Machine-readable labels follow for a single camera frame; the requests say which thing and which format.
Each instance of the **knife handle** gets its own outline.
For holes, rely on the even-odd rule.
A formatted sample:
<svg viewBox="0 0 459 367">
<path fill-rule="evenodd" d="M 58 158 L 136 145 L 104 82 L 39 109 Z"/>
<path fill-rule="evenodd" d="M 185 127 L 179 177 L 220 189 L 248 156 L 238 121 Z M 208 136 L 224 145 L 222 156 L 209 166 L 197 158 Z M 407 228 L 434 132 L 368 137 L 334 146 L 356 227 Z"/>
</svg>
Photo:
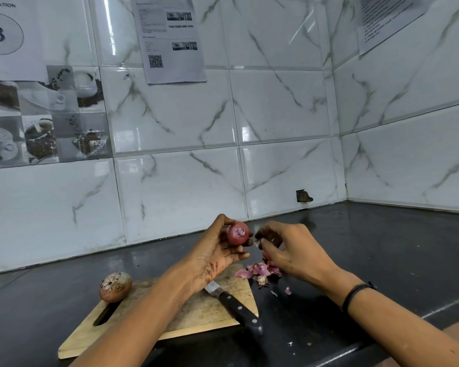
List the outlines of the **knife handle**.
<svg viewBox="0 0 459 367">
<path fill-rule="evenodd" d="M 239 300 L 231 295 L 228 291 L 223 291 L 218 296 L 219 302 L 226 308 L 228 313 L 231 314 L 245 329 L 249 330 L 254 337 L 263 335 L 262 323 L 258 317 L 251 312 L 250 309 L 245 307 Z"/>
</svg>

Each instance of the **black wristband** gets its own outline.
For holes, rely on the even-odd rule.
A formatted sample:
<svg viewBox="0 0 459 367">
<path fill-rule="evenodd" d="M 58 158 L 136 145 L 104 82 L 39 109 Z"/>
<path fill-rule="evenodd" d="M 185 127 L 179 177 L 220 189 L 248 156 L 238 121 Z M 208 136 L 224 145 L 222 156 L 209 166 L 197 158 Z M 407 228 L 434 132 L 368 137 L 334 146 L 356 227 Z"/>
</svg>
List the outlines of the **black wristband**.
<svg viewBox="0 0 459 367">
<path fill-rule="evenodd" d="M 363 283 L 361 285 L 355 286 L 353 289 L 350 290 L 349 294 L 345 297 L 345 300 L 342 304 L 342 311 L 344 313 L 349 313 L 349 304 L 352 301 L 352 298 L 360 291 L 365 288 L 372 288 L 373 290 L 377 290 L 377 287 L 374 286 L 370 281 L 368 283 Z"/>
</svg>

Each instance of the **tiled wall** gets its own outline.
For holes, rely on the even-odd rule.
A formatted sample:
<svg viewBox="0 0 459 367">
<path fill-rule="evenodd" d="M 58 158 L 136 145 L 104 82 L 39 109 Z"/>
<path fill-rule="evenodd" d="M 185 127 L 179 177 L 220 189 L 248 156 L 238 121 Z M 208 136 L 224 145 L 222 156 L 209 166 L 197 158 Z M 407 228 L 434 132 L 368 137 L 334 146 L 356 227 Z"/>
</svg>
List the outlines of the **tiled wall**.
<svg viewBox="0 0 459 367">
<path fill-rule="evenodd" d="M 459 210 L 459 0 L 358 56 L 357 0 L 328 0 L 348 197 Z"/>
<path fill-rule="evenodd" d="M 193 3 L 208 82 L 148 86 L 130 0 L 37 0 L 50 82 L 0 84 L 0 271 L 345 199 L 325 6 Z"/>
</svg>

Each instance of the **knife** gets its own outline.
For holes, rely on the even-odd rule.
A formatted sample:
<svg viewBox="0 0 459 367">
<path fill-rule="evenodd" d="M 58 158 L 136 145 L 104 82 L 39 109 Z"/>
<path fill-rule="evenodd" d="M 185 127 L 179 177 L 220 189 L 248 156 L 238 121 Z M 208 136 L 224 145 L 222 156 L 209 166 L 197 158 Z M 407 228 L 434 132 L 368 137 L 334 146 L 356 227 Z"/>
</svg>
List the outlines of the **knife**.
<svg viewBox="0 0 459 367">
<path fill-rule="evenodd" d="M 212 281 L 204 287 L 211 296 L 214 296 L 226 308 L 228 313 L 235 318 L 245 329 L 258 338 L 263 335 L 263 327 L 258 317 L 239 300 L 225 291 L 220 285 Z"/>
</svg>

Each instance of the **black countertop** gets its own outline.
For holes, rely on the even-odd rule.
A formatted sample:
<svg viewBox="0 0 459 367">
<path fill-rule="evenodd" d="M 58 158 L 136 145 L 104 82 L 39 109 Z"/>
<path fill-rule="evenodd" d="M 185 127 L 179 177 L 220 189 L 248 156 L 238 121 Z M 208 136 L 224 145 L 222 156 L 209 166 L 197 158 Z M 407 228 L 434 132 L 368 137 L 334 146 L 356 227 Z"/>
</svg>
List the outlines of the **black countertop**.
<svg viewBox="0 0 459 367">
<path fill-rule="evenodd" d="M 273 219 L 305 224 L 338 265 L 435 326 L 459 321 L 459 214 L 339 203 Z M 256 231 L 268 220 L 249 226 Z M 0 274 L 0 367 L 68 365 L 57 360 L 58 347 L 98 303 L 106 274 L 158 277 L 199 235 Z M 260 250 L 251 253 L 249 262 L 259 261 Z M 159 343 L 145 365 L 368 366 L 387 357 L 319 291 L 287 281 L 291 296 L 283 283 L 251 285 L 265 330 L 259 342 L 229 327 Z"/>
</svg>

